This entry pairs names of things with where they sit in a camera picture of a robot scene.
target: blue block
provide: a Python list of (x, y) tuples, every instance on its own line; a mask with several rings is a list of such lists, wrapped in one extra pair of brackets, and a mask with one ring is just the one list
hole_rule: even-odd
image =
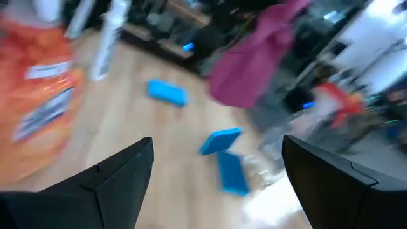
[(208, 155), (218, 151), (227, 150), (242, 133), (241, 128), (232, 128), (229, 130), (220, 130), (212, 133), (202, 145), (200, 152), (202, 155)]
[(243, 166), (238, 156), (226, 151), (220, 151), (217, 153), (217, 165), (219, 166), (222, 192), (240, 196), (249, 194)]
[(188, 93), (185, 89), (160, 80), (150, 80), (147, 85), (149, 97), (183, 107), (188, 103)]

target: orange bottle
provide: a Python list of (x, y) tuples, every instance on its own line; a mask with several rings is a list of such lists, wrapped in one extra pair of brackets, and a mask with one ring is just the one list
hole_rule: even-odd
[(1, 19), (0, 186), (60, 155), (83, 93), (83, 71), (72, 67), (62, 29), (27, 14), (13, 6)]

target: purple cloth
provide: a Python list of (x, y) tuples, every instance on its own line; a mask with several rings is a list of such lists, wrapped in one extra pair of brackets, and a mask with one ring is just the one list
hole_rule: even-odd
[(261, 12), (256, 30), (215, 64), (209, 81), (212, 97), (228, 106), (253, 107), (293, 43), (290, 20), (308, 3), (287, 0)]

